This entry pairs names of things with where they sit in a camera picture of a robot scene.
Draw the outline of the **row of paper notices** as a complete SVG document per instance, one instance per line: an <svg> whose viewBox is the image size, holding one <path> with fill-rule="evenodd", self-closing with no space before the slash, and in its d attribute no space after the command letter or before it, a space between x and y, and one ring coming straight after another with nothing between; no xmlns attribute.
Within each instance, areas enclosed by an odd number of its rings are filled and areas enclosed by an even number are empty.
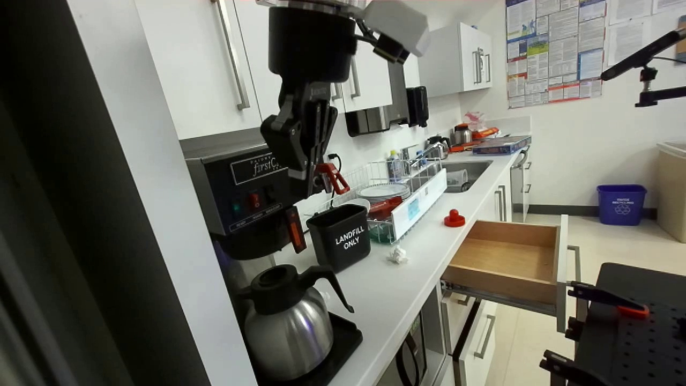
<svg viewBox="0 0 686 386"><path fill-rule="evenodd" d="M607 0L606 68L686 27L686 0Z"/></svg>

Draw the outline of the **large notice poster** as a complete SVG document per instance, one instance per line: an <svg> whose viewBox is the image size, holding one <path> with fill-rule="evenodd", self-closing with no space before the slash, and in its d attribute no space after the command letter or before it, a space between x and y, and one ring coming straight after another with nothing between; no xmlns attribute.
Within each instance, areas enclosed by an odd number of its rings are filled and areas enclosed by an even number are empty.
<svg viewBox="0 0 686 386"><path fill-rule="evenodd" d="M607 0L505 0L508 108L598 98Z"/></svg>

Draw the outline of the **beige waste bin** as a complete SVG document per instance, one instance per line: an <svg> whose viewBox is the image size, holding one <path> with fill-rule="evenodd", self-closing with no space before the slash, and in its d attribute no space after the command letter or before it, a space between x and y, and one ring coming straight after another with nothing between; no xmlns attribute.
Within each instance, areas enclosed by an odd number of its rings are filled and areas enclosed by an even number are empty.
<svg viewBox="0 0 686 386"><path fill-rule="evenodd" d="M686 243L686 139L657 146L657 223Z"/></svg>

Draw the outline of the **white wooden drawer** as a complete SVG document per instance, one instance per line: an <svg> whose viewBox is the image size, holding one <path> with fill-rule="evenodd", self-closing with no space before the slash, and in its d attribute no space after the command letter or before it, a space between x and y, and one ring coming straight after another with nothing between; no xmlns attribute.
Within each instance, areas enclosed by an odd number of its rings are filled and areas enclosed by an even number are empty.
<svg viewBox="0 0 686 386"><path fill-rule="evenodd" d="M569 217L556 225L478 220L441 277L442 288L556 318L568 328Z"/></svg>

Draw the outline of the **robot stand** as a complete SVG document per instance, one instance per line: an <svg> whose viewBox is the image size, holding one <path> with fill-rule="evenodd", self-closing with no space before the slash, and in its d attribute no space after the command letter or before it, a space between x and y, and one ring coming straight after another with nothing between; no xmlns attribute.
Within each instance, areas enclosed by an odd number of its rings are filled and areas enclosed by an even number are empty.
<svg viewBox="0 0 686 386"><path fill-rule="evenodd" d="M612 386L686 386L686 276L606 262L593 286L647 305L649 318L577 300L569 358Z"/></svg>

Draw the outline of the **pair of base cabinet doors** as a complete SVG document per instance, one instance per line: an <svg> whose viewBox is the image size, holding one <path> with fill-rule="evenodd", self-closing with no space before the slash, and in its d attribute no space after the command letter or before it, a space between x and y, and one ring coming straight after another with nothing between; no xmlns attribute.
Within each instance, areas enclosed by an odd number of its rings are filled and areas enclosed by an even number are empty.
<svg viewBox="0 0 686 386"><path fill-rule="evenodd" d="M510 169L506 169L487 195L477 212L477 220L513 222L514 198Z"/></svg>

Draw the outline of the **clear dish soap bottle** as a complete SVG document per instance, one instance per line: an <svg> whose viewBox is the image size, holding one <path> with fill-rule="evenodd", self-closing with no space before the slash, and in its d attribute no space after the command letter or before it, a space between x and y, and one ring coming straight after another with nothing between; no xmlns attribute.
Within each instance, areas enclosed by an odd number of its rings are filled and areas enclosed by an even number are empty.
<svg viewBox="0 0 686 386"><path fill-rule="evenodd" d="M387 175L390 183L401 183L404 177L404 165L397 151L391 150L386 161Z"/></svg>

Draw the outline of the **small white wall cabinet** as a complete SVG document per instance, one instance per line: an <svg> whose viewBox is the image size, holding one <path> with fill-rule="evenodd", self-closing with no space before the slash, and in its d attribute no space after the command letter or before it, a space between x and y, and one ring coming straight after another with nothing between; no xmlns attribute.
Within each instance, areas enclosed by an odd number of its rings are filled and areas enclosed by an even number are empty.
<svg viewBox="0 0 686 386"><path fill-rule="evenodd" d="M491 64L490 86L474 84L473 51L482 47L493 55L493 40L487 33L462 22L455 22L430 32L430 46L418 59L420 83L427 96L443 97L466 91L485 90L493 85Z"/></svg>

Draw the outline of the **flat blue box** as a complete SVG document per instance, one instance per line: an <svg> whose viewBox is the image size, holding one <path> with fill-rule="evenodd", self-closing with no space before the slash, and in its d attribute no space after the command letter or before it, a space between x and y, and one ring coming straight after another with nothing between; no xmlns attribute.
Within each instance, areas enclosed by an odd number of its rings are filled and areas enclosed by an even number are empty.
<svg viewBox="0 0 686 386"><path fill-rule="evenodd" d="M529 146L531 141L532 135L510 135L498 137L473 146L471 152L473 155L509 155Z"/></svg>

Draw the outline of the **small black waste bin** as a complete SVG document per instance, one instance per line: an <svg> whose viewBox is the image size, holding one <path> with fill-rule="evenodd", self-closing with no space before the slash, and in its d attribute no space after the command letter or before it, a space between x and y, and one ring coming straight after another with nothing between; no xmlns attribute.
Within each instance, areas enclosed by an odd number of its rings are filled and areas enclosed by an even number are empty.
<svg viewBox="0 0 686 386"><path fill-rule="evenodd" d="M362 261L371 252L367 209L341 205L316 213L306 222L319 265L334 273Z"/></svg>

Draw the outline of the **white base cabinet door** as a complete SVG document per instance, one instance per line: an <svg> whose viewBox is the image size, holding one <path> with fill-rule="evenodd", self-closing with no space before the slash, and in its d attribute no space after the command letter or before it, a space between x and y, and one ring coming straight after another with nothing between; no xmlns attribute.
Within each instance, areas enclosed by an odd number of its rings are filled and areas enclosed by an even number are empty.
<svg viewBox="0 0 686 386"><path fill-rule="evenodd" d="M474 352L482 346L486 317L496 315L496 308L496 303L487 300L478 300L472 306L452 354L456 386L485 386L496 347L495 328L485 358L475 358Z"/></svg>

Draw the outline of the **steel coffee pot black lid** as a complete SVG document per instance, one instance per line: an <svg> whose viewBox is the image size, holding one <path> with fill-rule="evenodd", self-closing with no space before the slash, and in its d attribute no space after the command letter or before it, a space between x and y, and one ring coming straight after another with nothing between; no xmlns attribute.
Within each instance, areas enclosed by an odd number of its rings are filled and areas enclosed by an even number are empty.
<svg viewBox="0 0 686 386"><path fill-rule="evenodd" d="M299 273L291 264L264 270L238 292L252 302L243 331L260 371L271 381L291 381L316 369L329 356L335 335L329 310L315 289L326 279L343 307L346 300L330 266L311 266Z"/></svg>

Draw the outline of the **stack of white plates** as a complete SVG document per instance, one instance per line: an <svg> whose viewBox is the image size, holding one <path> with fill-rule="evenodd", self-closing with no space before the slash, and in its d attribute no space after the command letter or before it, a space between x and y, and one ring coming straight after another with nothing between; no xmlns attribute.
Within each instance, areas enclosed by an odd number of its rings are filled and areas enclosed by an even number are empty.
<svg viewBox="0 0 686 386"><path fill-rule="evenodd" d="M372 204L386 201L395 197L407 199L412 194L410 187L404 183L383 183L367 186L357 192L358 198L363 198Z"/></svg>

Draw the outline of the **red plastic container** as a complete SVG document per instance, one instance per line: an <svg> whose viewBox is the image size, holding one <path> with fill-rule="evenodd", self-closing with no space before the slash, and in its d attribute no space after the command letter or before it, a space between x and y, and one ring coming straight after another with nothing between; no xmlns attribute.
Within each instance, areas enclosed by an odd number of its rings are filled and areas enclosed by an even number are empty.
<svg viewBox="0 0 686 386"><path fill-rule="evenodd" d="M392 196L383 201L373 203L368 211L368 218L372 220L382 221L391 216L392 211L402 204L401 196Z"/></svg>

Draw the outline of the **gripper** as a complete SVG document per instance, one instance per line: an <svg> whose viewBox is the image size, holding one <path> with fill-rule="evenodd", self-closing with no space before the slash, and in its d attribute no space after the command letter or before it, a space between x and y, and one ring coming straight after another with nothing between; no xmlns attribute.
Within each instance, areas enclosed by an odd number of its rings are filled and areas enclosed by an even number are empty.
<svg viewBox="0 0 686 386"><path fill-rule="evenodd" d="M286 6L268 10L268 68L281 78L281 110L264 120L260 134L279 166L288 169L295 200L331 191L324 153L338 110L326 100L333 84L348 80L357 51L355 30L354 20L340 14Z"/></svg>

